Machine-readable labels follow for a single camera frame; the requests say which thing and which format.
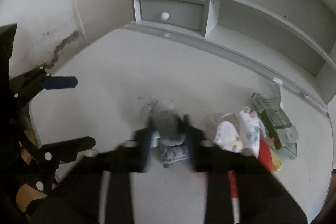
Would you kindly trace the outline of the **patterned face mask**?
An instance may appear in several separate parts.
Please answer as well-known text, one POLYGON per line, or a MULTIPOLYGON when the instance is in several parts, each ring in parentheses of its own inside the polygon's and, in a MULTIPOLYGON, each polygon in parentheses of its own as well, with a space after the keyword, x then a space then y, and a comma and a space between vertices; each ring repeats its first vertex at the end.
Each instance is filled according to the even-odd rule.
POLYGON ((256 111, 245 107, 239 112, 239 137, 252 155, 258 157, 260 151, 260 137, 265 137, 265 127, 256 111))
POLYGON ((241 153, 243 143, 239 137, 239 121, 233 113, 210 114, 207 116, 207 128, 214 143, 221 149, 241 153))

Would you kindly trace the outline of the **green white carton box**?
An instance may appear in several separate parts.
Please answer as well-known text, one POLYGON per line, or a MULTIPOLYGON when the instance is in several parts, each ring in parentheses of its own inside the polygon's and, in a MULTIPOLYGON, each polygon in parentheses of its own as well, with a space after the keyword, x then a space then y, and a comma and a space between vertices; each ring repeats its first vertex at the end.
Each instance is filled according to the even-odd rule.
POLYGON ((259 93, 254 93, 251 99, 273 148, 282 157, 296 159, 298 132, 280 104, 275 98, 259 93))

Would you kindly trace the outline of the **grey drawer white knob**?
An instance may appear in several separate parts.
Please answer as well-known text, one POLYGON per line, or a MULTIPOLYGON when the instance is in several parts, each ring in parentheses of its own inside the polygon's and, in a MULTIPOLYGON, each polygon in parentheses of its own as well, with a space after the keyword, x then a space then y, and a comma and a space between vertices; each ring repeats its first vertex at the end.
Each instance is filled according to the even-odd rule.
POLYGON ((201 31, 204 6, 169 0, 140 0, 142 19, 201 31))

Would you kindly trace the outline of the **blue patterned wrapper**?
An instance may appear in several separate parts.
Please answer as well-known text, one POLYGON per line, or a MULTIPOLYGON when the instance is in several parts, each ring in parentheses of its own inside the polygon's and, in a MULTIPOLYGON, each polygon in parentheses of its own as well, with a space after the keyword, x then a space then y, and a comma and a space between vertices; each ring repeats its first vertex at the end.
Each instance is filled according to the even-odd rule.
POLYGON ((184 144, 166 146, 161 144, 161 161, 164 168, 168 168, 175 162, 184 161, 189 158, 187 146, 184 144))

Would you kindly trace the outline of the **red yellow wrapper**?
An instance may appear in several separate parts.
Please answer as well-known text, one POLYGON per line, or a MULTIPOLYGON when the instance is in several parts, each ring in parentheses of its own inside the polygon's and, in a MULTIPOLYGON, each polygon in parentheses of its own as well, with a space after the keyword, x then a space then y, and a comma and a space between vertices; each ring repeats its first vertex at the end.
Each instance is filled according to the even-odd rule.
POLYGON ((258 161, 269 172, 277 172, 282 168, 282 162, 276 156, 276 154, 268 147, 266 141, 261 138, 259 145, 258 161))

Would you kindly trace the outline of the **grey tissue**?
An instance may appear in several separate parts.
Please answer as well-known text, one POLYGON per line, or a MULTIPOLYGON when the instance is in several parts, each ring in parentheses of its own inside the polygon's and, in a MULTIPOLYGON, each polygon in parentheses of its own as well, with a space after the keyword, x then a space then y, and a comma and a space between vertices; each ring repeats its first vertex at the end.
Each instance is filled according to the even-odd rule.
POLYGON ((159 141, 165 146, 181 145, 185 134, 180 128, 181 117, 175 110, 174 100, 154 99, 151 101, 150 119, 159 133, 159 141))

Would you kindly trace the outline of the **white shelf unit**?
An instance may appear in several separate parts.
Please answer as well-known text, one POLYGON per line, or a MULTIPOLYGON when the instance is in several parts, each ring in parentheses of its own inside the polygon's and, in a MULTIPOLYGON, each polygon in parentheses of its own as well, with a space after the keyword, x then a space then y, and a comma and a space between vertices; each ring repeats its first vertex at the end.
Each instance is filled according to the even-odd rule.
POLYGON ((137 23, 201 36, 240 53, 318 105, 335 97, 335 0, 169 0, 204 6, 201 31, 142 19, 137 23))

